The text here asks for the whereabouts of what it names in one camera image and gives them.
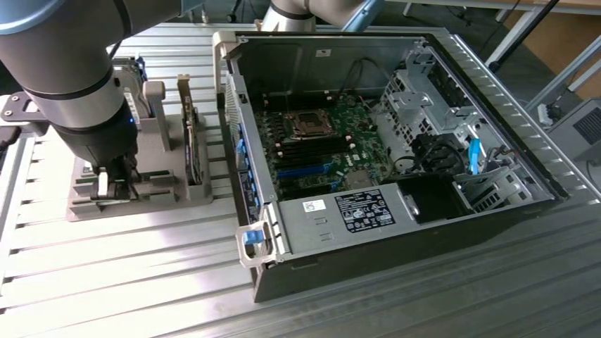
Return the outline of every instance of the warning label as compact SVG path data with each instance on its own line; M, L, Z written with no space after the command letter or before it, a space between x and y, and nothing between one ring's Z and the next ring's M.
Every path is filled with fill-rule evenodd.
M360 232L394 223L378 189L336 197L346 230Z

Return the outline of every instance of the power supply label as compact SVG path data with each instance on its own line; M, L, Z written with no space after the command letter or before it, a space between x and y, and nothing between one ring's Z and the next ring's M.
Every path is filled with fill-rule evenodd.
M349 232L394 224L390 209L378 189L337 196L336 203Z

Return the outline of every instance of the motherboard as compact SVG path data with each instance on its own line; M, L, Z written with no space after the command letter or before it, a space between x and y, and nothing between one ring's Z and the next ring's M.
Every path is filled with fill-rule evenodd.
M358 96L326 107L257 113L258 134L281 201L372 187L392 163Z

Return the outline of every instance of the white sticker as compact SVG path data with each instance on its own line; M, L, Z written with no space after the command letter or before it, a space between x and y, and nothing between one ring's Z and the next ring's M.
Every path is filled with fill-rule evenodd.
M310 211L318 211L326 209L326 204L322 202L322 199L317 199L316 201L302 202L304 212L309 213Z
M129 92L129 88L125 88L124 95L125 95L125 100L128 101L129 110L132 111L133 121L135 121L136 125L139 125L140 124L140 114L139 114L139 109L135 107L133 95Z
M332 49L317 49L316 58L326 58L332 54Z

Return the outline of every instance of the slotted metal table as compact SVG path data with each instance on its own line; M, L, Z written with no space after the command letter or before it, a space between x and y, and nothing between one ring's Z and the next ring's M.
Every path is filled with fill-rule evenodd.
M0 337L598 336L598 192L469 47L441 28L377 29L438 37L573 198L480 246L253 303L233 241L237 214L212 68L213 32L252 29L163 24L119 50L140 53L149 78L165 82L169 114L180 113L176 75L192 75L209 128L208 206L69 223L73 156L65 145L51 131L11 147L0 175Z

